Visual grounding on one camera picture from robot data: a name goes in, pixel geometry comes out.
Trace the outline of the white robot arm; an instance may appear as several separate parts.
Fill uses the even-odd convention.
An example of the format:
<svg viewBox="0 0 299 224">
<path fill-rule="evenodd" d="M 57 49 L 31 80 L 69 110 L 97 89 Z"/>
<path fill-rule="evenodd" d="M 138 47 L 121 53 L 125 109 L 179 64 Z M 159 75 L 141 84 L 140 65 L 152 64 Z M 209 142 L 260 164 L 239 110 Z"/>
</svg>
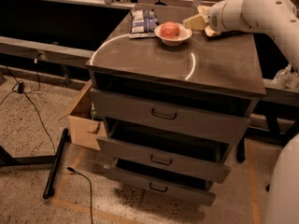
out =
<svg viewBox="0 0 299 224">
<path fill-rule="evenodd" d="M 223 0 L 207 11 L 205 24 L 215 32 L 268 35 L 299 70 L 299 20 L 290 0 Z M 278 156 L 263 224 L 299 224 L 299 133 Z"/>
</svg>

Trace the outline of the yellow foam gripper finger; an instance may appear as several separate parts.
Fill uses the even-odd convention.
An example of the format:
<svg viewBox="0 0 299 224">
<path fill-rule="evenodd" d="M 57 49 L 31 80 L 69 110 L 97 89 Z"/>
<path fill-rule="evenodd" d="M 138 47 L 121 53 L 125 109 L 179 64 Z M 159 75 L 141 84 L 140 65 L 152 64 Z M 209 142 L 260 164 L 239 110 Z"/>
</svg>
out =
<svg viewBox="0 0 299 224">
<path fill-rule="evenodd" d="M 203 17 L 203 19 L 205 21 L 206 35 L 209 36 L 209 37 L 214 37 L 214 36 L 220 35 L 221 34 L 220 32 L 214 31 L 209 25 L 208 11 L 210 10 L 210 7 L 208 7 L 208 6 L 198 6 L 197 10 L 198 10 L 199 14 Z"/>
<path fill-rule="evenodd" d="M 185 28 L 195 31 L 203 31 L 206 28 L 204 17 L 201 14 L 194 15 L 184 20 L 183 25 Z"/>
</svg>

